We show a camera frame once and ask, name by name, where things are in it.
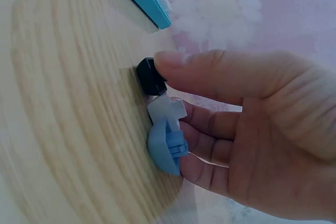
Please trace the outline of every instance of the finger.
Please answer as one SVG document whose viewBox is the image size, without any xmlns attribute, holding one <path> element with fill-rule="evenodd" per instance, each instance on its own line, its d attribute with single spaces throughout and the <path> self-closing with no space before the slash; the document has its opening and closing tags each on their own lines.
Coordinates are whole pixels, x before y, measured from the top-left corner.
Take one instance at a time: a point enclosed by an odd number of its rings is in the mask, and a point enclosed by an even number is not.
<svg viewBox="0 0 336 224">
<path fill-rule="evenodd" d="M 228 140 L 235 138 L 240 112 L 213 112 L 187 102 L 184 102 L 184 106 L 188 116 L 182 121 L 193 128 L 216 138 Z"/>
<path fill-rule="evenodd" d="M 228 166 L 233 148 L 232 141 L 205 135 L 184 122 L 181 122 L 181 130 L 191 153 L 210 163 Z"/>
<path fill-rule="evenodd" d="M 155 66 L 172 88 L 214 100 L 242 104 L 242 98 L 265 98 L 309 69 L 290 53 L 252 54 L 213 50 L 184 57 L 159 52 Z"/>
<path fill-rule="evenodd" d="M 228 168 L 207 164 L 193 154 L 181 157 L 181 175 L 191 183 L 228 196 Z"/>
</svg>

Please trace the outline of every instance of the plastic clip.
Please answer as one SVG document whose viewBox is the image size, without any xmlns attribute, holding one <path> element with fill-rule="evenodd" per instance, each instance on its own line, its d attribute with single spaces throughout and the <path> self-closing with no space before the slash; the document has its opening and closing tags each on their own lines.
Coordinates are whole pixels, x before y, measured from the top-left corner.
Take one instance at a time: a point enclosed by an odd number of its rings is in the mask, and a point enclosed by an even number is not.
<svg viewBox="0 0 336 224">
<path fill-rule="evenodd" d="M 164 79 L 155 69 L 153 59 L 144 59 L 136 73 L 145 94 L 159 94 L 147 105 L 153 122 L 148 137 L 148 151 L 155 165 L 162 171 L 179 175 L 180 157 L 188 154 L 188 144 L 180 128 L 179 119 L 187 116 L 183 101 L 166 93 Z"/>
</svg>

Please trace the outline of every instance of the light wood surface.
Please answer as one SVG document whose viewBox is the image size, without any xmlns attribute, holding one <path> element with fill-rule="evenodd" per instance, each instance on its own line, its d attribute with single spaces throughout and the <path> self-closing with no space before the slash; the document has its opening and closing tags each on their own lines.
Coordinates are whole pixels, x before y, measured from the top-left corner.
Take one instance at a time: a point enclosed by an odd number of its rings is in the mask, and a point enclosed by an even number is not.
<svg viewBox="0 0 336 224">
<path fill-rule="evenodd" d="M 145 146 L 133 67 L 166 49 L 130 0 L 0 0 L 1 224 L 197 222 Z"/>
</svg>

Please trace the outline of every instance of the hand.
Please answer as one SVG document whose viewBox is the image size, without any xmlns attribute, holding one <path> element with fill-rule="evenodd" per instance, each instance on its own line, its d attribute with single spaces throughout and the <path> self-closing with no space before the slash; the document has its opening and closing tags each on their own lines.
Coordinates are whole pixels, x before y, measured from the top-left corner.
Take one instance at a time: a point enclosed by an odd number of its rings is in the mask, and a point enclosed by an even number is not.
<svg viewBox="0 0 336 224">
<path fill-rule="evenodd" d="M 243 106 L 186 103 L 186 179 L 274 216 L 336 220 L 333 73 L 287 52 L 160 52 L 155 65 L 172 88 Z"/>
</svg>

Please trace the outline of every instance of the black cap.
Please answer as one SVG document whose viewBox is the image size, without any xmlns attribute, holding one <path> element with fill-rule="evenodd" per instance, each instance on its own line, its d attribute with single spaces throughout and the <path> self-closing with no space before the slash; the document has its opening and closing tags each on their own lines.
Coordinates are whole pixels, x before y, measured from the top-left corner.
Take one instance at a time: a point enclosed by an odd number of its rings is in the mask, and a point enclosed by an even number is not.
<svg viewBox="0 0 336 224">
<path fill-rule="evenodd" d="M 167 91 L 166 80 L 156 70 L 153 58 L 143 59 L 136 67 L 136 74 L 146 95 L 162 95 Z"/>
</svg>

